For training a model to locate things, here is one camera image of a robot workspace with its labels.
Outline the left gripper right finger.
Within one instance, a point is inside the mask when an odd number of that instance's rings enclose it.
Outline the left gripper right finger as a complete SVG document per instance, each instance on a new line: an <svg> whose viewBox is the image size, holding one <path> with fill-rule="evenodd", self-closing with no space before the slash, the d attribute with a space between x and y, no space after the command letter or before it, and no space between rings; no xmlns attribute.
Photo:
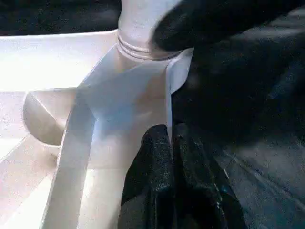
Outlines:
<svg viewBox="0 0 305 229"><path fill-rule="evenodd" d="M173 158L178 228L247 228L226 172L186 124L173 129Z"/></svg>

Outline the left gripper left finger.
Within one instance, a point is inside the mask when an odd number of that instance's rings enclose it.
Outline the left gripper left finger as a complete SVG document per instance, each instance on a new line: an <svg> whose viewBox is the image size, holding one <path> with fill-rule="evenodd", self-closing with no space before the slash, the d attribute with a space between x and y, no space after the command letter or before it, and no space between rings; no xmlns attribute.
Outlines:
<svg viewBox="0 0 305 229"><path fill-rule="evenodd" d="M174 221L173 158L163 124L148 129L122 192L119 229L171 229Z"/></svg>

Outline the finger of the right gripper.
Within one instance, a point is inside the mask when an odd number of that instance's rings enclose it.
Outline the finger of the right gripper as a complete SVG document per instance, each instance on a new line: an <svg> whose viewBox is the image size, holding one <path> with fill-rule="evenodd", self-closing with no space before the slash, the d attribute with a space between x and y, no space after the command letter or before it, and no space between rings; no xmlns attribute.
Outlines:
<svg viewBox="0 0 305 229"><path fill-rule="evenodd" d="M174 52L240 34L304 5L303 0L182 0L157 24L152 46Z"/></svg>

